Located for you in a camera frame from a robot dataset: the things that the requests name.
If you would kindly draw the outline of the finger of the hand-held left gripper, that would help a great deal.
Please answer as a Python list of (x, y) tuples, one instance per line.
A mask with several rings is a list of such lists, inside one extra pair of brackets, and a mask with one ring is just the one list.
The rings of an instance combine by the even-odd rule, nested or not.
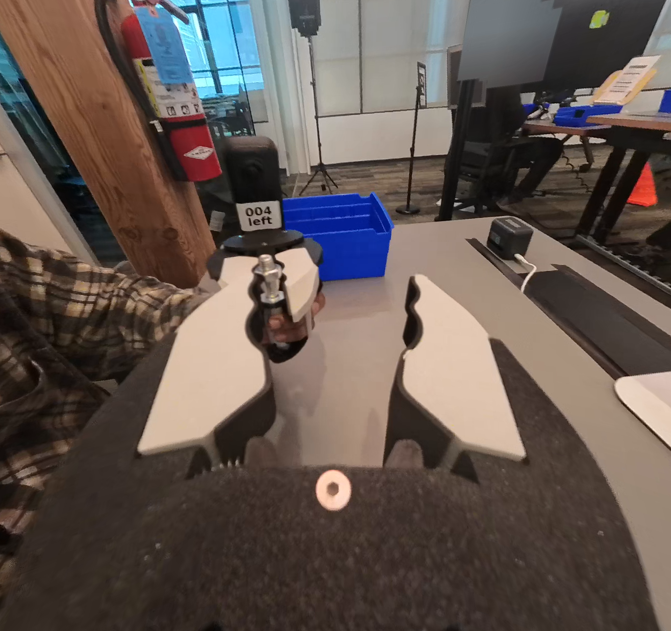
[(250, 284), (256, 279), (255, 270), (257, 266), (257, 257), (239, 255), (225, 257), (217, 283), (221, 289), (238, 282), (249, 288)]
[(304, 247), (277, 253), (282, 266), (283, 291), (287, 311), (294, 323), (299, 323), (311, 311), (319, 289), (319, 270)]

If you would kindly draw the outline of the silver metal bolt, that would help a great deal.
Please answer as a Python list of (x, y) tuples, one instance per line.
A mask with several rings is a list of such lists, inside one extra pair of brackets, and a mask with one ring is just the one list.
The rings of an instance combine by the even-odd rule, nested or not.
[[(262, 266), (271, 267), (273, 264), (281, 266), (271, 254), (262, 254), (258, 257), (258, 264)], [(280, 281), (265, 282), (263, 278), (256, 275), (258, 283), (260, 284), (261, 293), (260, 300), (264, 306), (269, 308), (280, 307), (285, 301), (285, 294), (282, 286), (282, 278)]]

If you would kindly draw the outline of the person's left forearm plaid sleeve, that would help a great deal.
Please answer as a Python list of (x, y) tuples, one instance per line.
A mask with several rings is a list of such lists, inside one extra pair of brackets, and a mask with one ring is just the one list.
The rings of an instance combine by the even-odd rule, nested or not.
[(130, 373), (208, 297), (1, 231), (2, 558), (105, 401), (99, 383)]

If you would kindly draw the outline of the blue plastic bin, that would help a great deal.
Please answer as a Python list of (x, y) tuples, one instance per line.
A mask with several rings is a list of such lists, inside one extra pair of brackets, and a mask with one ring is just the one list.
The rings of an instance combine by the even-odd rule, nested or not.
[(282, 208), (287, 229), (322, 247), (322, 281), (385, 275), (394, 224), (377, 194), (286, 198)]

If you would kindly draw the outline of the red fire extinguisher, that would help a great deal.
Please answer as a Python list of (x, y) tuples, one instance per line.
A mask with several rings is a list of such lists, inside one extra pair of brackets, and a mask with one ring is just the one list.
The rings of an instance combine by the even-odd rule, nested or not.
[(163, 7), (175, 24), (178, 20), (189, 25), (189, 15), (171, 0), (93, 2), (105, 48), (144, 115), (172, 177), (182, 182), (203, 182), (221, 175), (194, 76), (191, 84), (161, 83), (134, 7)]

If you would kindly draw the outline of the black table mat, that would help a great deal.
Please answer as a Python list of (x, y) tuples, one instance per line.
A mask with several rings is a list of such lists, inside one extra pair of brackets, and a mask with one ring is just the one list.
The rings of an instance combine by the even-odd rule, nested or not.
[(670, 333), (568, 265), (544, 257), (535, 232), (524, 256), (537, 266), (525, 298), (612, 379), (670, 371)]

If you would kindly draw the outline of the blue paper tag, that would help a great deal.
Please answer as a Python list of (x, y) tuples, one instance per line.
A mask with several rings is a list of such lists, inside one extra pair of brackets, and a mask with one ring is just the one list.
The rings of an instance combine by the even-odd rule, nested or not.
[(163, 7), (134, 7), (150, 56), (165, 86), (194, 82), (188, 57), (172, 15)]

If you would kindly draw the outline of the black sign stand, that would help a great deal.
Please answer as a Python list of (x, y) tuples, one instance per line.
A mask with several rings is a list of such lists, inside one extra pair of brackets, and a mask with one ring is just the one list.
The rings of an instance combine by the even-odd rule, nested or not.
[(415, 107), (413, 115), (413, 130), (411, 145), (409, 149), (409, 167), (405, 203), (396, 209), (397, 214), (401, 216), (415, 216), (420, 212), (420, 208), (412, 204), (413, 176), (415, 168), (415, 149), (417, 143), (417, 127), (419, 111), (426, 108), (426, 65), (417, 62), (417, 84), (415, 87)]

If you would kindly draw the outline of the black light panel on tripod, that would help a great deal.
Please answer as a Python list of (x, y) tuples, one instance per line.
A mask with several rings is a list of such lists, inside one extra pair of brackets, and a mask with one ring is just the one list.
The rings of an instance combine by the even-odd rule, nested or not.
[(317, 98), (317, 79), (313, 47), (314, 37), (318, 34), (322, 24), (321, 0), (288, 0), (288, 6), (291, 28), (297, 31), (301, 37), (305, 38), (308, 44), (310, 86), (313, 94), (314, 121), (318, 156), (318, 163), (315, 166), (314, 172), (303, 186), (303, 189), (300, 190), (299, 195), (302, 196), (307, 191), (309, 185), (315, 183), (318, 178), (320, 178), (320, 186), (322, 191), (328, 194), (333, 194), (333, 190), (338, 190), (339, 186), (323, 162), (319, 106)]

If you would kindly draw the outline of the silver laptop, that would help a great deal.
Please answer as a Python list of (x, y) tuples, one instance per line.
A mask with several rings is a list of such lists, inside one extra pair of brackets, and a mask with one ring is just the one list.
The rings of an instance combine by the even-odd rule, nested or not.
[(616, 396), (666, 447), (670, 448), (670, 372), (615, 380)]

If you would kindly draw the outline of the black monitor stand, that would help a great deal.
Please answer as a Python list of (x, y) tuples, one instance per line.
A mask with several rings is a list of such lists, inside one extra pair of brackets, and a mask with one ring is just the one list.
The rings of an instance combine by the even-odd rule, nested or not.
[(473, 100), (476, 90), (482, 89), (482, 83), (478, 80), (459, 81), (461, 54), (462, 45), (460, 44), (449, 46), (447, 49), (448, 106), (451, 107), (453, 104), (456, 106), (453, 108), (452, 139), (443, 169), (443, 186), (438, 215), (435, 217), (436, 222), (450, 221), (456, 211), (465, 211), (469, 208), (472, 208), (477, 216), (481, 216), (484, 211), (482, 168), (476, 177), (472, 172), (466, 174), (466, 179), (471, 184), (470, 196), (457, 199)]

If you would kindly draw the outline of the wooden pillar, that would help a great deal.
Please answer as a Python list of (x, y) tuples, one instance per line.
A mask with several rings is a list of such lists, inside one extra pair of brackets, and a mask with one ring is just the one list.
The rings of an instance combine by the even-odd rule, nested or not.
[(215, 245), (113, 65), (94, 0), (1, 0), (1, 34), (139, 274), (198, 284)]

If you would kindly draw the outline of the orange traffic cone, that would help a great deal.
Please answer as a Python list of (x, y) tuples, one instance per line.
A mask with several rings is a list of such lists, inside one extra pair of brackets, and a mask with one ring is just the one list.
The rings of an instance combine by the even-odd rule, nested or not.
[(646, 163), (637, 180), (627, 204), (636, 207), (649, 208), (658, 204), (656, 183), (649, 163)]

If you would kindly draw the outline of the shallow blue tray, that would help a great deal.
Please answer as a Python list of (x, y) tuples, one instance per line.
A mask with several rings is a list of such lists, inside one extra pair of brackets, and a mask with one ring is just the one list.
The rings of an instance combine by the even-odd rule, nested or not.
[(620, 110), (621, 108), (615, 105), (560, 107), (555, 113), (553, 123), (562, 128), (593, 128), (597, 127), (597, 124), (589, 122), (591, 116), (618, 114)]

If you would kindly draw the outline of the large black monitor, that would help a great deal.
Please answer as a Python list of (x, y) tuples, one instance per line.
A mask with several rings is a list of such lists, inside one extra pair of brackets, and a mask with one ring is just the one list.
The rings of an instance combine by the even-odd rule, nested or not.
[(561, 9), (546, 72), (521, 91), (598, 88), (641, 56), (666, 0), (550, 0)]

